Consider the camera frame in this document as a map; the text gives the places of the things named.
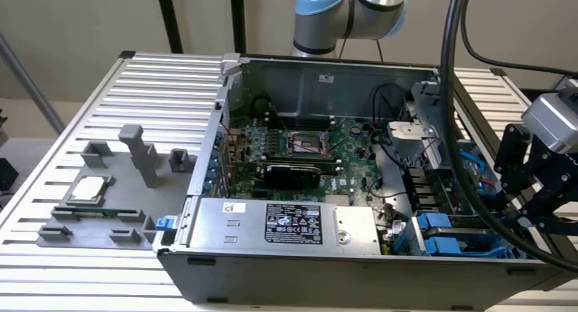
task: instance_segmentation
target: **black power cable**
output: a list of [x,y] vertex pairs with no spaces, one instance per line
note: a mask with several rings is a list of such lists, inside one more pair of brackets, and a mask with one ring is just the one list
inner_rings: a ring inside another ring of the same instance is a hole
[[498,60],[491,60],[490,58],[486,58],[485,56],[479,55],[471,47],[470,38],[467,36],[466,18],[467,18],[467,4],[469,3],[470,3],[470,0],[463,0],[462,24],[459,25],[459,27],[461,27],[461,31],[462,31],[463,45],[466,46],[466,50],[470,53],[471,57],[474,57],[478,61],[481,61],[489,65],[501,66],[505,68],[514,68],[517,70],[533,70],[535,72],[545,72],[545,73],[551,73],[551,74],[567,75],[567,76],[571,76],[574,79],[578,78],[578,72],[571,72],[570,70],[562,70],[559,68],[551,68],[551,67],[545,67],[545,66],[501,62]]
[[542,260],[566,271],[578,273],[578,264],[567,259],[559,258],[549,252],[541,250],[517,236],[509,227],[493,216],[490,210],[485,206],[482,200],[475,193],[471,184],[467,182],[469,177],[465,172],[462,159],[458,155],[457,139],[454,135],[454,56],[455,56],[455,40],[459,23],[459,14],[462,11],[465,0],[451,0],[449,12],[446,16],[446,26],[443,29],[442,43],[442,62],[439,65],[439,93],[441,93],[441,108],[442,108],[442,136],[446,153],[449,154],[451,172],[454,174],[458,189],[462,192],[467,203],[477,211],[483,222],[493,228],[497,234],[519,250],[534,258]]

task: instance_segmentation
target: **power supply label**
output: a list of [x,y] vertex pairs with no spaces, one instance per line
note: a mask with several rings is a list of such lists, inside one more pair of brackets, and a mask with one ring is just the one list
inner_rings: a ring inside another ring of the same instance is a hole
[[267,204],[264,239],[271,243],[323,244],[321,206]]

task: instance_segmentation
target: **wall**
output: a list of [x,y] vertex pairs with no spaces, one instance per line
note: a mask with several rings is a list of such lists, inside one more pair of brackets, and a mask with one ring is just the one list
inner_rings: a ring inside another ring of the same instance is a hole
[[[406,26],[382,43],[386,61],[439,62],[449,0],[410,0]],[[575,0],[473,0],[470,39],[485,55],[577,68]],[[246,0],[247,51],[286,55],[292,45],[295,0]],[[175,0],[184,49],[232,51],[230,0]],[[50,99],[84,101],[123,49],[167,52],[156,0],[0,0],[0,30]],[[377,60],[373,41],[349,41],[343,58]],[[457,64],[485,67],[459,44]],[[555,76],[509,72],[523,87]],[[0,97],[26,98],[0,64]]]

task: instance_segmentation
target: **sticker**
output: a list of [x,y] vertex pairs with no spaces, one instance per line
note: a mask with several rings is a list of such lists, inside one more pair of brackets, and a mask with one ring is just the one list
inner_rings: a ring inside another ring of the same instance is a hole
[[319,82],[321,83],[333,83],[335,81],[334,75],[319,75]]
[[223,202],[223,212],[224,213],[244,213],[244,203],[243,202]]
[[267,204],[264,239],[271,243],[323,244],[321,206]]

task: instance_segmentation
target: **slotted metal surface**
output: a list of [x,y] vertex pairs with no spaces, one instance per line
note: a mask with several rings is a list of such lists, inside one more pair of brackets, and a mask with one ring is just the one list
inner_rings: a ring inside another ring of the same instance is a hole
[[[199,150],[212,99],[222,85],[219,65],[216,56],[146,53],[116,62],[0,213],[0,310],[214,310],[180,298],[152,252],[40,248],[35,240],[83,166],[79,153],[90,140],[106,140],[112,151],[124,152],[124,144],[116,141],[120,127],[138,123],[146,130],[144,140],[155,143],[159,152],[172,148],[186,148],[192,153]],[[519,121],[519,95],[489,70],[459,69],[457,74],[501,134],[506,123]],[[566,312],[575,311],[577,305],[574,281],[551,292],[523,292],[489,311]],[[219,310],[251,308],[220,306]],[[262,310],[322,311],[275,307]]]

